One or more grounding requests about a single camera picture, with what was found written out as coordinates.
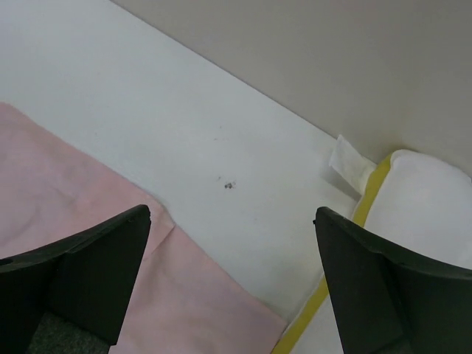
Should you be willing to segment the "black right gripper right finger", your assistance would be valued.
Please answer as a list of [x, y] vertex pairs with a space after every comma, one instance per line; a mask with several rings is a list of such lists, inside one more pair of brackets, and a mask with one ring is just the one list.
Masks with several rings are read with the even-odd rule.
[[345, 353], [471, 352], [471, 270], [410, 251], [325, 206], [313, 224]]

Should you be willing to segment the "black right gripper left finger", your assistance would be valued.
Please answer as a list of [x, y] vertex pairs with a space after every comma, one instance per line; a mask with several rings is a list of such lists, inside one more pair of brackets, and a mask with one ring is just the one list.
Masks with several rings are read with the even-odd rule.
[[108, 353], [150, 234], [135, 206], [76, 235], [1, 260], [2, 353]]

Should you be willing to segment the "white pillow yellow trim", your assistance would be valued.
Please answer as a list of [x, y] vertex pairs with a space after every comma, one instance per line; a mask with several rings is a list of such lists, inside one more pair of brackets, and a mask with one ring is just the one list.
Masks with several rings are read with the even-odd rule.
[[[425, 257], [471, 270], [471, 178], [433, 156], [396, 150], [381, 163], [339, 136], [329, 165], [360, 200], [351, 219]], [[276, 353], [345, 353], [324, 270]]]

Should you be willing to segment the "pink printed pillowcase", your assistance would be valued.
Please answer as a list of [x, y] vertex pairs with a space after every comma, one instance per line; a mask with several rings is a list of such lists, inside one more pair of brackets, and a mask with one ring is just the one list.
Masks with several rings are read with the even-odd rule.
[[108, 353], [271, 352], [285, 321], [237, 284], [156, 199], [1, 105], [1, 260], [138, 205], [150, 210], [150, 234]]

